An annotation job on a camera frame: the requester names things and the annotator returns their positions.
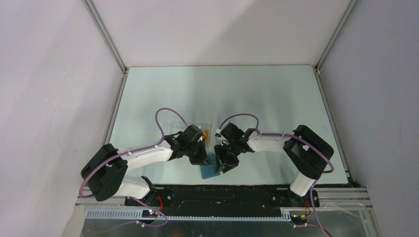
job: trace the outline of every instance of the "aluminum frame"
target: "aluminum frame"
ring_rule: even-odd
[[[92,20],[94,24],[96,25],[97,29],[99,30],[99,33],[103,37],[103,40],[105,41],[106,45],[108,46],[109,51],[111,51],[112,56],[114,57],[115,61],[117,62],[120,70],[122,73],[126,72],[126,65],[124,61],[122,60],[121,55],[118,52],[117,47],[115,46],[114,41],[112,40],[111,35],[109,34],[108,30],[105,27],[105,24],[103,23],[102,17],[100,17],[99,12],[97,11],[97,8],[95,4],[93,3],[93,0],[83,0],[84,5],[86,6],[90,16],[92,17]]]
[[[127,77],[128,77],[128,71],[126,73],[122,73],[121,81],[120,81],[120,84],[119,84],[118,90],[117,90],[117,94],[116,94],[115,100],[113,102],[112,112],[109,116],[108,125],[106,126],[105,134],[103,135],[101,145],[108,144],[109,141],[111,140],[112,130],[113,130],[114,125],[115,125],[115,120],[116,120],[116,117],[117,117],[117,114],[118,114],[118,109],[119,109],[119,105],[121,103],[122,93],[124,92]]]
[[[125,63],[123,62],[109,32],[107,31],[105,24],[103,23],[100,14],[93,3],[93,0],[83,0],[89,14],[91,15],[95,25],[97,26],[101,36],[103,37],[106,45],[108,46],[110,52],[112,53],[115,61],[117,62],[119,68],[122,71],[121,81],[118,86],[118,91],[116,94],[116,98],[112,105],[112,112],[110,114],[108,125],[105,130],[104,137],[102,139],[102,144],[109,143],[112,129],[115,124],[115,119],[118,113],[118,108],[121,102],[121,97],[124,91],[126,78],[128,74],[129,68],[126,67]],[[341,140],[336,128],[336,123],[333,118],[333,113],[330,108],[329,102],[327,100],[326,92],[323,87],[321,78],[320,78],[320,69],[323,65],[325,59],[327,58],[331,48],[333,47],[336,39],[340,35],[342,29],[344,28],[348,18],[352,14],[355,6],[357,5],[358,0],[352,0],[348,7],[345,10],[341,20],[339,21],[336,29],[334,30],[327,46],[325,47],[318,63],[316,66],[313,66],[313,72],[315,74],[317,84],[320,89],[320,93],[326,108],[326,112],[328,114],[329,121],[331,123],[332,131],[337,143],[338,151],[340,153],[343,165],[345,167],[345,171],[349,174],[349,178],[352,181],[355,181],[353,175],[350,172],[350,164],[345,156],[343,146],[341,144]],[[371,204],[370,198],[367,193],[366,188],[315,188],[319,195],[320,207],[316,210],[318,211],[358,211],[360,214],[360,218],[363,220],[364,223],[364,230],[368,237],[381,237],[382,233],[380,228],[378,227],[377,219],[374,214],[373,206]],[[86,187],[84,189],[86,193],[89,193],[89,189]],[[103,202],[97,202],[94,198],[78,198],[76,201],[77,206],[84,206],[86,209],[88,208],[105,208],[105,209],[143,209],[143,207],[126,207],[124,205],[125,198],[124,197],[112,197]],[[282,211],[285,212],[295,212],[295,211],[303,211],[304,208],[297,208],[297,207],[290,207],[290,208],[281,208]],[[195,220],[193,217],[182,217],[182,220]]]
[[[357,3],[358,3],[358,0],[351,0],[351,2],[346,7],[345,12],[343,13],[339,23],[337,24],[335,30],[333,31],[332,36],[329,39],[329,42],[326,44],[326,47],[323,50],[319,61],[316,64],[316,68],[318,70],[320,70],[321,67],[323,66],[323,63],[325,62],[330,50],[332,49],[333,45],[335,44],[335,42],[337,40],[337,37],[342,32],[343,27],[345,26],[346,22],[348,21],[349,17],[351,16],[351,14],[352,14],[353,10],[355,9]]]
[[[343,145],[342,145],[342,141],[340,139],[339,133],[337,131],[336,122],[335,122],[335,119],[333,117],[333,113],[332,113],[332,109],[330,107],[329,101],[327,99],[325,88],[323,86],[322,80],[321,80],[320,75],[318,73],[318,69],[316,69],[315,66],[313,66],[313,72],[314,72],[314,76],[316,77],[316,81],[317,81],[317,85],[318,85],[319,90],[320,90],[320,94],[321,94],[322,99],[323,99],[323,104],[325,105],[326,113],[327,113],[328,118],[329,118],[329,123],[332,127],[333,136],[335,137],[337,150],[340,154],[340,158],[342,160],[343,167],[345,168],[345,172],[347,173],[347,177],[349,178],[349,180],[351,180],[352,182],[356,182],[355,177],[353,176],[353,174],[350,171],[351,168],[350,168],[348,159],[346,158],[345,151],[343,149]]]
[[[374,214],[373,206],[370,197],[368,196],[366,188],[315,188],[318,193],[320,207],[317,211],[344,211],[353,212],[358,211],[359,218],[361,218],[364,231],[367,237],[381,237],[382,233],[378,227],[377,219]],[[131,211],[138,212],[138,210],[146,209],[144,207],[124,205],[124,197],[112,197],[108,200],[97,202],[94,198],[78,198],[76,206],[83,205],[85,210],[109,210],[109,211]],[[290,213],[298,214],[304,211],[303,207],[285,207],[281,210],[287,215]],[[101,217],[101,219],[114,219],[111,215]],[[196,221],[197,217],[172,217],[173,220]],[[228,218],[229,221],[242,221],[243,218]],[[211,218],[211,221],[218,220],[216,217]],[[246,221],[284,221],[284,219],[268,219],[268,218],[246,218]]]

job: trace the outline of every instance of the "gray wall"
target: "gray wall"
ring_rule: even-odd
[[[0,22],[0,236],[57,237],[121,72],[81,0],[2,0]]]
[[[350,167],[368,189],[384,236],[416,236],[419,1],[360,1],[321,77]]]

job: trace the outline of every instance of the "transparent plastic sheet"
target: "transparent plastic sheet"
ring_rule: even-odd
[[[334,237],[370,237],[366,234],[365,220],[357,215],[359,211],[319,211],[324,227]],[[92,230],[106,230],[126,220],[86,219],[82,237],[117,237],[117,236],[168,236],[168,237],[287,237],[287,236],[322,236],[315,227],[293,228],[288,222],[267,221],[169,221],[160,228],[143,228],[141,225],[126,225],[112,232],[95,234]],[[310,218],[309,224],[316,224]]]

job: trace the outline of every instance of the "cable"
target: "cable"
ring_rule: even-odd
[[[161,211],[163,209],[163,200],[162,200],[162,198],[160,196],[157,196],[156,199],[160,201],[159,211]]]
[[[300,227],[310,227],[310,226],[313,226],[313,227],[317,227],[317,228],[320,228],[319,226],[316,226],[316,225],[313,225],[313,224],[306,224],[306,225],[296,225],[294,222],[292,222],[292,221],[290,221],[289,222],[289,224],[290,225],[292,225],[294,228],[300,228]],[[326,229],[324,229],[325,230],[325,232],[326,232],[326,234],[327,235],[329,235],[329,237],[332,237],[332,235],[326,230]]]
[[[117,228],[119,228],[119,227],[121,227],[121,226],[128,225],[128,224],[141,224],[141,226],[143,226],[143,227],[144,227],[144,226],[148,226],[148,227],[160,227],[160,226],[164,226],[165,224],[167,224],[167,222],[168,222],[168,217],[167,217],[166,215],[164,215],[164,214],[160,211],[160,210],[163,208],[163,203],[162,203],[162,201],[161,201],[161,198],[160,198],[160,209],[159,209],[159,210],[157,210],[157,209],[154,209],[154,208],[150,207],[149,205],[147,205],[147,204],[143,203],[142,201],[140,201],[140,200],[138,200],[138,199],[136,199],[136,198],[134,198],[134,197],[130,197],[130,198],[132,198],[134,201],[138,202],[139,204],[141,204],[141,205],[143,205],[143,206],[147,207],[148,209],[151,209],[151,210],[153,210],[153,211],[157,212],[159,215],[163,216],[163,218],[165,219],[165,222],[163,222],[163,223],[161,223],[161,224],[158,224],[158,225],[152,225],[152,224],[146,224],[146,223],[141,222],[141,221],[139,221],[139,220],[136,220],[136,221],[127,221],[127,222],[121,223],[121,224],[119,224],[119,225],[117,225],[117,226],[114,226],[114,227],[112,227],[112,228],[110,228],[110,229],[107,229],[107,230],[104,230],[104,231],[90,231],[90,232],[95,233],[95,234],[103,234],[103,233],[111,232],[111,231],[116,230]]]
[[[317,181],[319,181],[319,180],[314,181],[313,185],[311,185],[311,187],[309,189],[311,206],[313,207],[313,213],[314,213],[314,216],[316,217],[317,224],[319,224],[318,227],[323,231],[325,236],[329,235],[330,237],[332,237],[332,235],[325,228],[323,228],[322,223],[320,222],[319,216],[317,215],[316,207],[314,205],[313,188],[314,188],[314,185],[316,185]]]
[[[164,139],[165,139],[165,133],[163,132],[163,129],[162,129],[162,126],[160,126],[160,123],[159,123],[159,120],[158,120],[158,118],[157,118],[157,115],[159,114],[159,112],[160,111],[162,111],[162,110],[169,110],[169,111],[172,111],[173,113],[175,113],[176,115],[178,115],[179,116],[179,118],[183,121],[183,123],[186,125],[186,126],[188,126],[188,124],[186,123],[186,121],[185,121],[185,119],[182,117],[182,115],[180,115],[178,112],[176,112],[175,110],[173,110],[173,109],[170,109],[170,108],[161,108],[161,109],[158,109],[157,111],[156,111],[156,114],[155,114],[155,120],[156,120],[156,124],[157,124],[157,127],[159,127],[159,130],[160,130],[160,132],[162,133],[162,137],[160,138],[160,140],[156,143],[156,144],[154,144],[154,145],[150,145],[150,146],[147,146],[147,147],[142,147],[142,148],[137,148],[137,149],[133,149],[133,150],[130,150],[130,151],[125,151],[125,152],[122,152],[122,153],[119,153],[119,154],[117,154],[117,155],[114,155],[114,156],[112,156],[112,157],[110,157],[110,158],[108,158],[107,160],[105,160],[104,162],[102,162],[100,165],[98,165],[85,179],[84,179],[84,181],[83,181],[83,183],[82,183],[82,185],[80,186],[80,189],[79,189],[79,197],[80,198],[91,198],[91,197],[93,197],[93,194],[90,194],[90,195],[87,195],[87,196],[85,196],[85,195],[83,195],[83,189],[84,189],[84,187],[86,186],[86,184],[88,183],[88,181],[92,178],[92,176],[98,171],[98,170],[100,170],[102,167],[104,167],[107,163],[109,163],[109,162],[111,162],[111,161],[113,161],[114,159],[116,159],[116,158],[119,158],[119,157],[122,157],[122,156],[125,156],[125,155],[127,155],[128,153],[136,153],[136,152],[140,152],[140,151],[143,151],[143,150],[147,150],[147,149],[151,149],[151,148],[153,148],[155,145],[160,145],[163,141],[164,141]]]
[[[309,142],[307,142],[306,140],[304,140],[304,139],[302,139],[302,138],[300,138],[300,137],[298,137],[298,136],[295,136],[295,135],[293,135],[293,134],[288,134],[288,133],[283,133],[283,132],[270,132],[270,133],[262,133],[261,131],[259,131],[259,129],[258,129],[258,127],[259,127],[259,119],[255,116],[255,115],[252,115],[252,114],[246,114],[246,113],[243,113],[243,114],[236,114],[236,115],[232,115],[232,116],[230,116],[230,117],[228,117],[226,120],[224,120],[223,121],[223,123],[220,125],[220,127],[219,127],[219,129],[221,129],[221,127],[223,126],[223,124],[225,124],[229,119],[231,119],[231,118],[234,118],[234,117],[237,117],[237,116],[241,116],[241,115],[245,115],[245,116],[251,116],[251,117],[253,117],[253,118],[255,118],[256,119],[256,127],[255,127],[255,129],[256,129],[256,133],[257,134],[259,134],[259,135],[265,135],[265,136],[280,136],[280,137],[291,137],[291,138],[294,138],[294,139],[296,139],[296,140],[298,140],[298,141],[300,141],[300,142],[302,142],[302,143],[304,143],[305,145],[307,145],[309,148],[311,148],[315,153],[317,153],[329,166],[330,166],[330,170],[328,170],[328,171],[323,171],[323,173],[324,174],[328,174],[328,173],[332,173],[334,170],[335,170],[335,167],[333,166],[333,164],[330,162],[330,160],[328,160],[327,158],[326,158],[326,156],[325,155],[323,155],[317,148],[315,148],[313,145],[311,145]],[[310,187],[310,189],[309,189],[309,192],[310,192],[310,199],[311,199],[311,205],[312,205],[312,207],[313,207],[313,213],[314,213],[314,215],[316,216],[316,219],[317,219],[317,223],[319,224],[319,226],[316,226],[316,225],[313,225],[313,226],[316,226],[316,227],[319,227],[322,231],[323,231],[323,233],[324,233],[324,235],[325,236],[332,236],[332,235],[330,235],[330,233],[325,229],[325,228],[323,228],[323,226],[322,226],[322,223],[320,222],[320,219],[319,219],[319,217],[318,217],[318,215],[317,215],[317,212],[316,212],[316,207],[315,207],[315,205],[314,205],[314,199],[313,199],[313,188],[314,188],[314,185],[316,185],[316,183],[317,183],[317,181],[318,180],[316,180],[316,181],[314,181],[314,183],[313,183],[313,185]]]
[[[256,131],[259,131],[258,130],[258,127],[259,127],[259,119],[255,116],[255,115],[252,115],[252,114],[247,114],[247,113],[243,113],[243,114],[236,114],[236,115],[232,115],[232,116],[230,116],[230,117],[228,117],[228,118],[226,118],[222,123],[221,123],[221,125],[220,125],[220,127],[219,127],[219,129],[221,129],[221,127],[225,124],[225,122],[227,122],[228,120],[230,120],[230,119],[232,119],[232,118],[234,118],[234,117],[237,117],[237,116],[242,116],[242,115],[245,115],[245,116],[250,116],[250,117],[253,117],[253,118],[255,118],[256,119]]]
[[[182,122],[186,125],[186,126],[188,126],[188,123],[185,121],[185,119],[182,117],[182,115],[180,115],[177,111],[175,111],[175,110],[173,110],[173,109],[171,109],[171,108],[161,108],[161,109],[158,109],[157,111],[156,111],[156,113],[155,113],[155,120],[156,120],[156,124],[157,124],[157,127],[159,128],[159,130],[160,130],[160,132],[162,133],[162,137],[160,138],[160,140],[156,143],[156,144],[154,144],[154,145],[150,145],[150,146],[147,146],[147,147],[142,147],[142,148],[137,148],[137,149],[133,149],[133,150],[130,150],[130,151],[125,151],[125,152],[122,152],[122,153],[119,153],[119,154],[117,154],[117,155],[114,155],[114,156],[112,156],[112,157],[110,157],[110,158],[108,158],[108,159],[106,159],[104,162],[102,162],[100,165],[98,165],[92,172],[90,172],[89,173],[89,175],[84,179],[84,181],[83,181],[83,183],[82,183],[82,185],[80,186],[80,189],[79,189],[79,197],[80,198],[91,198],[91,197],[94,197],[93,196],[93,194],[90,194],[90,195],[83,195],[83,189],[84,189],[84,187],[86,186],[86,184],[89,182],[89,180],[92,178],[92,176],[98,171],[98,170],[100,170],[102,167],[104,167],[107,163],[109,163],[109,162],[111,162],[111,161],[113,161],[114,159],[116,159],[116,158],[119,158],[119,157],[122,157],[122,156],[125,156],[125,155],[127,155],[127,154],[129,154],[130,152],[131,153],[136,153],[136,152],[140,152],[140,151],[143,151],[143,150],[147,150],[147,149],[151,149],[151,148],[153,148],[155,145],[160,145],[163,141],[164,141],[164,139],[165,139],[165,133],[163,132],[163,129],[162,129],[162,126],[160,125],[160,123],[159,123],[159,120],[158,120],[158,114],[159,114],[159,112],[160,111],[162,111],[162,110],[169,110],[169,111],[172,111],[173,113],[175,113],[177,116],[179,116],[179,118],[182,120]],[[145,206],[145,207],[147,207],[147,208],[149,208],[149,209],[151,209],[151,210],[154,210],[154,211],[156,211],[157,213],[159,213],[161,216],[163,216],[164,218],[165,218],[165,222],[164,223],[162,223],[162,224],[158,224],[158,225],[150,225],[150,224],[146,224],[146,223],[142,223],[142,225],[143,226],[149,226],[149,227],[160,227],[160,226],[163,226],[163,225],[165,225],[167,222],[168,222],[168,218],[167,218],[167,216],[165,216],[160,210],[163,208],[163,203],[162,203],[162,200],[161,200],[161,198],[160,198],[160,210],[156,210],[156,209],[154,209],[154,208],[152,208],[152,207],[150,207],[150,206],[148,206],[147,204],[145,204],[145,203],[143,203],[142,201],[140,201],[140,200],[138,200],[138,199],[136,199],[135,197],[131,197],[133,200],[135,200],[136,202],[138,202],[139,204],[141,204],[141,205],[143,205],[143,206]],[[100,232],[95,232],[95,233],[97,233],[97,234],[99,234],[99,233],[105,233],[105,232],[109,232],[109,231],[112,231],[112,230],[114,230],[114,229],[117,229],[117,228],[119,228],[119,227],[121,227],[121,226],[124,226],[124,225],[127,225],[127,224],[132,224],[132,223],[140,223],[139,221],[128,221],[128,222],[124,222],[124,223],[122,223],[122,224],[120,224],[120,225],[117,225],[117,226],[115,226],[115,227],[113,227],[113,228],[111,228],[111,229],[109,229],[109,230],[106,230],[106,231],[100,231]]]
[[[222,126],[229,120],[229,119],[231,119],[231,118],[234,118],[234,117],[237,117],[237,116],[250,116],[250,117],[253,117],[253,118],[255,118],[256,119],[256,127],[255,127],[255,129],[256,129],[256,133],[257,134],[259,134],[259,135],[265,135],[265,136],[280,136],[280,137],[291,137],[291,138],[294,138],[294,139],[296,139],[296,140],[298,140],[298,141],[300,141],[300,142],[302,142],[302,143],[304,143],[305,145],[307,145],[309,148],[311,148],[315,153],[317,153],[329,166],[330,166],[330,170],[328,170],[328,171],[324,171],[323,173],[324,174],[327,174],[327,173],[332,173],[334,170],[335,170],[335,167],[333,166],[333,164],[330,162],[330,160],[328,160],[327,158],[326,158],[326,156],[324,155],[324,154],[322,154],[317,148],[315,148],[313,145],[311,145],[309,142],[307,142],[306,140],[304,140],[304,139],[302,139],[302,138],[300,138],[300,137],[298,137],[298,136],[295,136],[295,135],[293,135],[293,134],[288,134],[288,133],[283,133],[283,132],[268,132],[268,133],[262,133],[260,130],[259,130],[259,118],[256,116],[256,115],[252,115],[252,114],[247,114],[247,113],[242,113],[242,114],[236,114],[236,115],[232,115],[232,116],[230,116],[230,117],[228,117],[228,118],[226,118],[222,123],[221,123],[221,125],[220,125],[220,127],[219,127],[219,129],[221,129],[222,128]]]
[[[146,223],[142,223],[142,222],[140,222],[140,223],[141,223],[141,225],[143,225],[143,226],[149,226],[149,227],[160,227],[160,226],[164,226],[165,224],[167,224],[167,222],[168,222],[168,217],[167,217],[166,215],[164,215],[161,211],[159,211],[159,210],[157,210],[157,209],[154,209],[154,208],[150,207],[149,205],[147,205],[147,204],[143,203],[142,201],[140,201],[140,200],[136,199],[135,197],[131,197],[131,198],[132,198],[134,201],[136,201],[137,203],[139,203],[139,204],[141,204],[141,205],[143,205],[143,206],[145,206],[145,207],[147,207],[147,208],[149,208],[149,209],[151,209],[151,210],[153,210],[153,211],[155,211],[155,212],[159,213],[159,214],[160,214],[161,216],[163,216],[163,217],[164,217],[164,219],[165,219],[165,221],[164,221],[163,223],[161,223],[161,224],[151,225],[151,224],[146,224]]]

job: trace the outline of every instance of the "red wire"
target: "red wire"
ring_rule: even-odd
[[[162,201],[162,198],[160,196],[157,196],[156,199],[160,201],[160,209],[159,209],[159,211],[161,211],[163,209],[163,201]]]
[[[310,205],[308,204],[308,202],[307,201],[305,201],[305,207],[306,207],[306,210],[307,210],[307,208],[308,208],[308,210],[309,210],[309,213],[307,214],[308,216],[311,214],[311,209],[310,209]]]

